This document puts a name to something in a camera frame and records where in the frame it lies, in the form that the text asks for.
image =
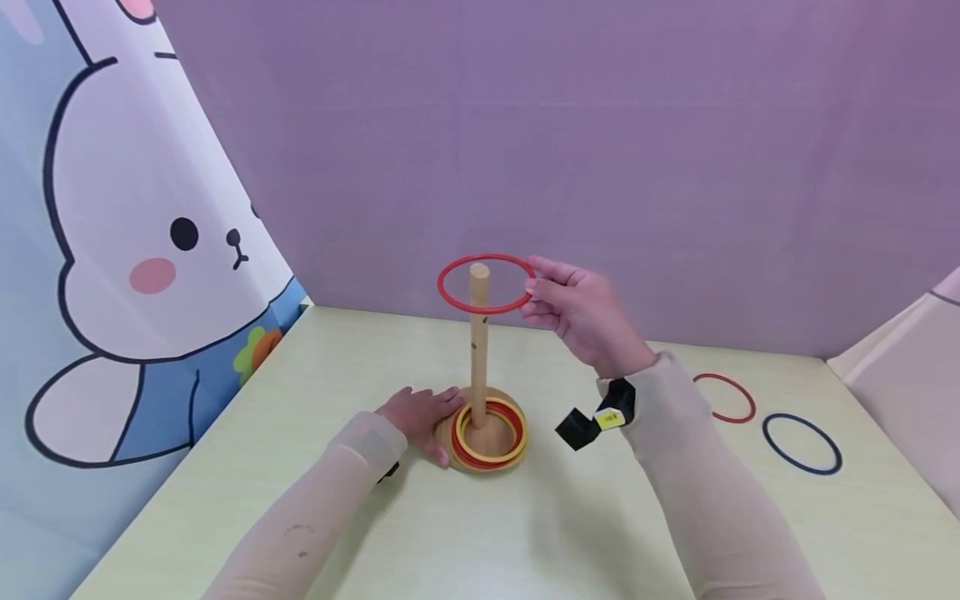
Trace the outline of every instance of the tabletop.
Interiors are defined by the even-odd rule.
[[[468,344],[465,323],[308,308],[74,600],[198,598],[355,412],[406,385],[468,385]],[[672,350],[691,376],[722,374],[754,398],[754,419],[716,426],[779,505],[829,598],[960,589],[960,524],[823,361],[653,346]],[[526,413],[525,460],[506,473],[469,475],[408,453],[359,510],[309,598],[692,597],[660,505],[622,437],[605,433],[573,452],[553,431],[574,406],[596,408],[592,371],[550,332],[494,324],[489,384]],[[717,413],[746,415],[730,384],[698,385]],[[763,423],[781,413],[834,440],[840,470],[814,474],[779,455]],[[768,425],[785,457],[834,466],[809,426],[783,417]]]

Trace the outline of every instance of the blue ring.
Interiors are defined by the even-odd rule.
[[[774,442],[773,437],[771,437],[770,435],[770,428],[769,428],[770,421],[774,419],[794,420],[797,423],[802,423],[806,425],[810,429],[813,429],[818,434],[820,434],[820,437],[826,440],[827,444],[830,444],[830,449],[833,450],[833,457],[835,462],[833,467],[831,468],[808,467],[807,465],[801,463],[797,459],[793,458],[792,456],[788,455],[786,452],[781,450],[780,447],[777,445],[777,443]],[[806,472],[811,473],[813,475],[832,475],[838,470],[840,470],[840,467],[843,466],[843,454],[840,453],[840,448],[837,447],[837,444],[830,438],[829,435],[827,435],[827,432],[821,429],[820,427],[814,425],[810,421],[806,419],[801,419],[796,415],[790,415],[789,413],[774,413],[773,415],[770,415],[769,417],[763,420],[763,437],[766,438],[767,443],[770,445],[770,447],[772,447],[774,451],[777,452],[784,461],[786,461],[787,463],[790,463],[791,465],[793,465],[794,467],[800,470],[805,470]]]

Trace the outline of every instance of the bunny eye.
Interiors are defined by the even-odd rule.
[[[200,233],[197,231],[197,226],[186,217],[178,217],[170,224],[170,240],[174,246],[184,252],[193,250],[199,239]]]

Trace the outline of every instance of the yellow ring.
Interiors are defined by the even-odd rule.
[[[468,455],[472,456],[473,458],[475,458],[475,459],[478,460],[478,461],[484,461],[485,463],[502,463],[502,462],[509,462],[509,461],[510,461],[510,458],[507,458],[507,457],[504,457],[504,458],[493,458],[492,456],[484,456],[483,454],[478,454],[478,453],[474,452],[472,449],[469,448],[469,446],[467,446],[467,426],[470,424],[471,421],[473,421],[473,418],[467,420],[466,414],[467,414],[468,412],[469,412],[469,408],[467,408],[466,410],[463,411],[462,414],[464,415],[464,417],[463,417],[462,419],[457,419],[457,441],[460,442],[460,447],[461,447]],[[508,427],[510,427],[510,432],[511,432],[511,434],[513,434],[513,436],[514,436],[514,441],[516,441],[516,439],[517,439],[516,428],[514,427],[514,424],[510,422],[509,419],[507,419],[507,418],[504,417],[503,415],[500,415],[500,414],[497,414],[497,413],[488,413],[488,415],[489,415],[490,417],[497,417],[498,419],[500,419],[500,420],[502,420],[504,423],[506,423],[506,425],[507,425]]]
[[[501,463],[501,467],[506,467],[515,458],[517,458],[520,454],[522,454],[524,449],[526,449],[527,419],[524,418],[523,413],[521,413],[517,408],[515,408],[515,406],[510,402],[506,402],[496,397],[488,397],[487,402],[493,402],[495,404],[505,406],[507,410],[514,413],[516,417],[519,419],[520,432],[519,434],[517,434],[517,431],[514,428],[514,425],[508,419],[506,419],[502,415],[498,415],[497,413],[489,413],[490,415],[497,417],[500,420],[507,423],[507,426],[510,427],[510,430],[514,433],[514,439],[516,439],[517,435],[519,435],[520,442],[519,444],[516,445],[516,448],[514,448],[511,452],[508,452],[503,456],[484,456],[483,454],[477,454],[472,449],[470,449],[470,447],[467,445],[467,437],[466,437],[467,424],[469,422],[467,421],[467,414],[469,413],[468,405],[464,405],[464,407],[460,410],[460,413],[457,415],[457,420],[456,420],[456,423],[454,424],[453,432],[454,432],[454,435],[457,436],[457,441],[460,443],[460,446],[474,460],[483,461],[485,463]]]

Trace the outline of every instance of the wooden peg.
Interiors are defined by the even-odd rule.
[[[490,268],[470,265],[470,304],[487,306]],[[470,416],[474,427],[487,424],[487,316],[470,315]]]

